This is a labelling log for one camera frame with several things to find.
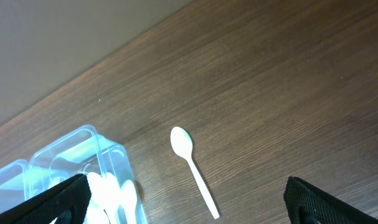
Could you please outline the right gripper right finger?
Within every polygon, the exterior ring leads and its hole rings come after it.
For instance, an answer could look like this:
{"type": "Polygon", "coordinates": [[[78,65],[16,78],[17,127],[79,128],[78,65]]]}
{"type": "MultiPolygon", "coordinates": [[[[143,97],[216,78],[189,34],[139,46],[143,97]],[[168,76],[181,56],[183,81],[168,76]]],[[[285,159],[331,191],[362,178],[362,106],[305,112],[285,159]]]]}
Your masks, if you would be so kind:
{"type": "Polygon", "coordinates": [[[378,219],[350,206],[299,177],[289,177],[283,194],[294,224],[378,223],[378,219]]]}

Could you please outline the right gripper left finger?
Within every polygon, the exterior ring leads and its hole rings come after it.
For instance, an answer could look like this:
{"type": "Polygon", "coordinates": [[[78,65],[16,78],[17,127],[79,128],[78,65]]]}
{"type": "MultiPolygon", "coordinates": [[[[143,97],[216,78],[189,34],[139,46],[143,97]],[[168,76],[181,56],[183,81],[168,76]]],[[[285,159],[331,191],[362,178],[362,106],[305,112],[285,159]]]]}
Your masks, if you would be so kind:
{"type": "Polygon", "coordinates": [[[77,174],[0,214],[0,224],[83,224],[92,193],[77,174]]]}

